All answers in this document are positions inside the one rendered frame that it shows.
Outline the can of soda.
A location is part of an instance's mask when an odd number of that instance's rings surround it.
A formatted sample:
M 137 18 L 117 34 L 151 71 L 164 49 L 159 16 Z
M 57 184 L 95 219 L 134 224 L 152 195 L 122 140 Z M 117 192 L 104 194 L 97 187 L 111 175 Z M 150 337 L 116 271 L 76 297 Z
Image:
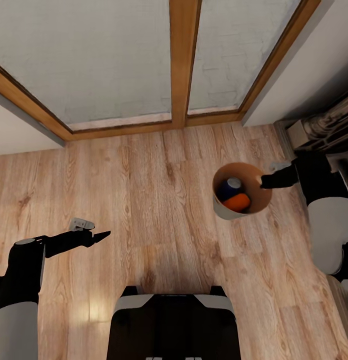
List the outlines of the can of soda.
M 218 191 L 217 197 L 223 202 L 236 195 L 241 187 L 241 182 L 236 177 L 229 177 Z
M 224 206 L 228 207 L 231 211 L 241 213 L 242 210 L 246 209 L 246 207 L 250 205 L 251 202 L 244 193 L 239 193 L 238 195 L 237 193 L 234 197 L 230 197 L 225 201 L 221 201 L 220 199 L 218 199 L 217 201 L 218 203 L 220 202 Z

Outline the trash can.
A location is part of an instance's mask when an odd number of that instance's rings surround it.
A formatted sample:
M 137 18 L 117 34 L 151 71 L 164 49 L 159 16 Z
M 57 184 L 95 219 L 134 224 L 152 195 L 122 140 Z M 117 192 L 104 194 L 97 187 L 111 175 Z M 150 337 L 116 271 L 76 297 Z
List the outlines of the trash can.
M 222 166 L 214 175 L 212 181 L 213 209 L 215 213 L 224 220 L 233 220 L 244 216 L 253 215 L 261 212 L 269 205 L 272 199 L 272 188 L 264 189 L 256 179 L 256 176 L 263 176 L 264 173 L 257 167 L 245 162 L 232 162 Z M 231 211 L 220 202 L 218 203 L 218 191 L 230 178 L 235 177 L 240 180 L 241 187 L 239 193 L 244 193 L 250 199 L 250 205 L 241 213 Z

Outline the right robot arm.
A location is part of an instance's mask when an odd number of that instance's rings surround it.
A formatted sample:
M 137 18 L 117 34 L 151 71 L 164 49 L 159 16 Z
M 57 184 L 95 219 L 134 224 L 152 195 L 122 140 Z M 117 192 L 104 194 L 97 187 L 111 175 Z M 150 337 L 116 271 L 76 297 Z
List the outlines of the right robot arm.
M 272 174 L 261 176 L 262 188 L 287 188 L 300 183 L 307 198 L 312 259 L 325 275 L 348 290 L 348 185 L 332 171 L 324 151 L 312 149 L 291 163 L 273 161 Z

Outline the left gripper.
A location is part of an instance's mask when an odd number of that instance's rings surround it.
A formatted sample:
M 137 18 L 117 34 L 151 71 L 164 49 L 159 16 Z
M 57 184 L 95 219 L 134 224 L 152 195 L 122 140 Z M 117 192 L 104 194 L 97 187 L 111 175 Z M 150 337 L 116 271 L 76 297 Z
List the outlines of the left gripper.
M 95 234 L 92 237 L 92 232 L 84 229 L 83 231 L 68 231 L 61 233 L 65 242 L 65 250 L 68 251 L 79 246 L 91 247 L 95 243 L 97 244 L 107 236 L 111 234 L 110 231 Z

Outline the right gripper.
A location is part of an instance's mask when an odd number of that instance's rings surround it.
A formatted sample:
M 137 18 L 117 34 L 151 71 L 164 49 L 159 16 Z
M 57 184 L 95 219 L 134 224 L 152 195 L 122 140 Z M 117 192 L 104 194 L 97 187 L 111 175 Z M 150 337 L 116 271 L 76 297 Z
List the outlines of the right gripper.
M 293 182 L 288 181 L 284 175 L 282 170 L 274 173 L 274 174 L 265 174 L 261 176 L 262 180 L 262 188 L 264 189 L 275 189 L 275 188 L 287 188 L 294 185 Z

